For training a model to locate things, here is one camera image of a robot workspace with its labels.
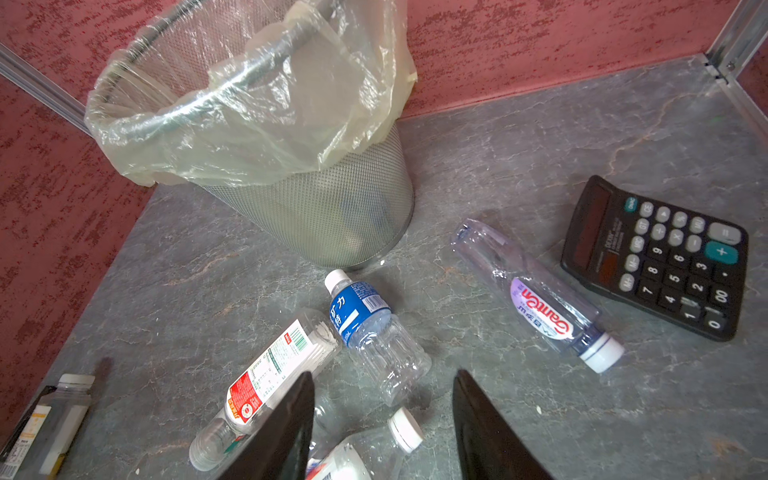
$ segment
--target barcode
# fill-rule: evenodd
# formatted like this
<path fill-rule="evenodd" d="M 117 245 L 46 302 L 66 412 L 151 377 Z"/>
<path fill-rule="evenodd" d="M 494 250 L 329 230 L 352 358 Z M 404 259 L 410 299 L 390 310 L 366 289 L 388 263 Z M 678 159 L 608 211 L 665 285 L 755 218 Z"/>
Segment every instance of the barcode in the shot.
<path fill-rule="evenodd" d="M 387 305 L 386 302 L 382 300 L 380 295 L 367 296 L 366 298 L 362 299 L 362 302 L 365 304 L 365 306 L 368 307 L 368 311 L 371 313 L 380 308 L 389 308 L 389 305 Z"/>
<path fill-rule="evenodd" d="M 16 476 L 16 470 L 18 470 L 18 465 L 4 463 L 0 466 L 0 478 L 12 480 Z"/>
<path fill-rule="evenodd" d="M 293 339 L 294 342 L 296 342 L 296 348 L 301 352 L 304 350 L 304 347 L 306 347 L 306 338 L 304 337 L 304 334 L 299 331 L 299 329 L 294 329 L 290 337 Z"/>

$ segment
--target calculator button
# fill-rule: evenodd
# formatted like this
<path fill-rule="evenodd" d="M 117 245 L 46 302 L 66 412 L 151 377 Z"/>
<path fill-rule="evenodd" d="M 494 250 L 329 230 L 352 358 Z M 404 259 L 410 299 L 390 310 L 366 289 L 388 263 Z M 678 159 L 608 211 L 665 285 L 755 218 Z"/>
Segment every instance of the calculator button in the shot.
<path fill-rule="evenodd" d="M 683 236 L 683 231 L 676 228 L 670 232 L 670 237 L 667 242 L 669 242 L 672 247 L 679 247 L 683 244 Z"/>
<path fill-rule="evenodd" d="M 625 273 L 619 280 L 619 290 L 622 292 L 631 292 L 634 288 L 634 277 L 629 273 Z"/>
<path fill-rule="evenodd" d="M 711 329 L 722 330 L 725 328 L 727 320 L 721 313 L 707 310 L 707 313 L 704 314 L 704 324 Z"/>
<path fill-rule="evenodd" d="M 727 243 L 728 245 L 737 245 L 741 241 L 741 230 L 718 222 L 710 224 L 707 235 L 712 240 Z"/>
<path fill-rule="evenodd" d="M 667 258 L 667 263 L 671 266 L 688 270 L 688 265 L 690 265 L 690 253 L 681 248 L 673 248 L 670 250 L 670 256 Z"/>
<path fill-rule="evenodd" d="M 696 253 L 701 250 L 701 237 L 698 235 L 689 235 L 688 240 L 685 242 L 685 250 L 691 253 Z"/>
<path fill-rule="evenodd" d="M 714 268 L 714 263 L 702 257 L 696 257 L 691 259 L 690 261 L 690 272 L 695 273 L 696 275 L 699 275 L 699 276 L 703 276 L 704 278 L 707 278 L 707 279 L 712 278 L 713 268 Z"/>
<path fill-rule="evenodd" d="M 713 280 L 725 285 L 737 286 L 738 273 L 732 266 L 723 265 L 722 263 L 715 264 L 715 273 Z"/>
<path fill-rule="evenodd" d="M 685 286 L 685 293 L 706 300 L 709 288 L 710 283 L 707 280 L 700 276 L 689 276 L 688 284 Z"/>
<path fill-rule="evenodd" d="M 643 237 L 632 237 L 632 241 L 629 243 L 629 249 L 635 253 L 640 253 L 645 247 L 645 240 Z"/>
<path fill-rule="evenodd" d="M 641 217 L 648 218 L 651 216 L 653 212 L 654 212 L 654 205 L 651 202 L 643 202 L 643 204 L 640 205 Z"/>
<path fill-rule="evenodd" d="M 638 268 L 640 268 L 640 257 L 634 253 L 627 255 L 627 259 L 624 261 L 624 269 L 627 272 L 637 272 Z"/>
<path fill-rule="evenodd" d="M 627 198 L 627 201 L 624 202 L 624 211 L 631 214 L 635 210 L 637 210 L 637 198 L 635 197 Z"/>
<path fill-rule="evenodd" d="M 664 287 L 661 289 L 657 304 L 667 310 L 677 312 L 680 309 L 680 292 Z"/>
<path fill-rule="evenodd" d="M 685 290 L 685 279 L 687 277 L 688 275 L 682 270 L 667 268 L 667 271 L 664 272 L 664 285 L 683 291 Z"/>
<path fill-rule="evenodd" d="M 683 228 L 688 223 L 688 215 L 685 212 L 675 212 L 672 217 L 672 227 Z"/>
<path fill-rule="evenodd" d="M 707 222 L 704 221 L 701 217 L 694 217 L 690 221 L 690 227 L 688 229 L 691 233 L 701 233 L 704 231 L 704 226 L 707 225 Z"/>
<path fill-rule="evenodd" d="M 670 219 L 669 207 L 659 207 L 659 210 L 656 211 L 656 221 L 661 223 L 666 223 L 667 220 L 669 219 Z"/>
<path fill-rule="evenodd" d="M 657 223 L 654 225 L 654 229 L 650 231 L 650 238 L 654 240 L 662 240 L 666 234 L 667 228 L 661 223 Z"/>
<path fill-rule="evenodd" d="M 680 316 L 689 322 L 698 322 L 701 318 L 701 308 L 683 303 L 680 307 Z"/>
<path fill-rule="evenodd" d="M 723 285 L 712 285 L 710 288 L 710 303 L 727 308 L 733 305 L 733 291 Z"/>
<path fill-rule="evenodd" d="M 648 260 L 643 263 L 643 273 L 641 273 L 641 275 L 660 282 L 661 278 L 664 276 L 664 267 L 661 263 Z"/>
<path fill-rule="evenodd" d="M 634 232 L 638 235 L 645 235 L 646 233 L 648 233 L 649 226 L 650 226 L 650 223 L 648 223 L 648 220 L 641 218 L 634 225 Z"/>
<path fill-rule="evenodd" d="M 648 250 L 645 252 L 650 258 L 659 260 L 662 263 L 667 262 L 667 253 L 670 251 L 669 247 L 661 242 L 649 242 Z"/>
<path fill-rule="evenodd" d="M 704 255 L 726 265 L 734 265 L 739 261 L 739 252 L 730 245 L 720 242 L 707 242 L 707 246 L 704 247 Z"/>
<path fill-rule="evenodd" d="M 656 282 L 651 282 L 648 279 L 640 279 L 640 285 L 637 287 L 636 295 L 641 299 L 651 303 L 656 303 L 656 297 L 659 296 L 659 290 L 661 285 Z"/>

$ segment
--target metal mesh trash can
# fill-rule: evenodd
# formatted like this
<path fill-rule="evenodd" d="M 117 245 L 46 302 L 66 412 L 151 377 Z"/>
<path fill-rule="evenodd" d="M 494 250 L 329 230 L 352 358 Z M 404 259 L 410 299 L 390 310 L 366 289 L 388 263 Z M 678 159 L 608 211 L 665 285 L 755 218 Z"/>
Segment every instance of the metal mesh trash can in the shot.
<path fill-rule="evenodd" d="M 327 20 L 334 5 L 344 1 L 316 3 Z M 94 117 L 120 120 L 125 111 L 156 112 L 175 98 L 204 89 L 211 65 L 242 51 L 256 32 L 280 22 L 294 2 L 183 0 L 140 32 L 116 68 L 105 70 L 108 73 L 91 92 L 102 105 Z M 200 36 L 201 31 L 213 38 Z M 272 43 L 262 59 L 252 60 L 237 80 L 228 81 L 227 88 L 245 90 L 267 78 L 315 34 L 298 24 Z M 218 101 L 213 94 L 189 98 L 152 121 L 131 125 L 123 131 L 125 138 L 118 140 L 129 144 L 139 139 L 141 145 L 142 139 L 214 117 Z M 267 185 L 202 187 L 291 250 L 319 266 L 334 268 L 365 266 L 389 251 L 405 233 L 413 210 L 413 189 L 396 127 L 383 142 L 361 154 L 347 154 L 324 170 L 293 174 Z"/>
<path fill-rule="evenodd" d="M 380 144 L 273 185 L 204 187 L 302 257 L 360 268 L 388 252 L 413 213 L 397 127 Z"/>

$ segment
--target green plus button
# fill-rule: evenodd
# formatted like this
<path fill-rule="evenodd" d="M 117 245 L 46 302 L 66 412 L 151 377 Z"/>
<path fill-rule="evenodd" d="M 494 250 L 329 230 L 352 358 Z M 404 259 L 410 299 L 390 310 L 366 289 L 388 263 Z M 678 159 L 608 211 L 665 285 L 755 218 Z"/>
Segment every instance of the green plus button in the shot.
<path fill-rule="evenodd" d="M 739 252 L 731 245 L 720 242 L 708 242 L 704 248 L 704 255 L 716 262 L 734 265 L 739 261 Z"/>
<path fill-rule="evenodd" d="M 624 202 L 624 211 L 629 212 L 631 214 L 635 210 L 637 210 L 637 198 L 635 197 L 627 198 L 627 201 Z"/>

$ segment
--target metal frame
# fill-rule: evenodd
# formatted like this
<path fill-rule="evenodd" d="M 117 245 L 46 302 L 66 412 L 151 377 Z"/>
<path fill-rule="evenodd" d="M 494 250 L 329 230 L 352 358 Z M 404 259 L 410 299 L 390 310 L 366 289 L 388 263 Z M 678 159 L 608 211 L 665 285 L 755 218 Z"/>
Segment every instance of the metal frame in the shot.
<path fill-rule="evenodd" d="M 3 44 L 0 44 L 0 74 L 93 137 L 83 120 L 85 106 Z"/>
<path fill-rule="evenodd" d="M 757 135 L 768 144 L 768 117 L 738 82 L 739 74 L 768 38 L 768 0 L 741 0 L 700 60 L 744 116 Z"/>

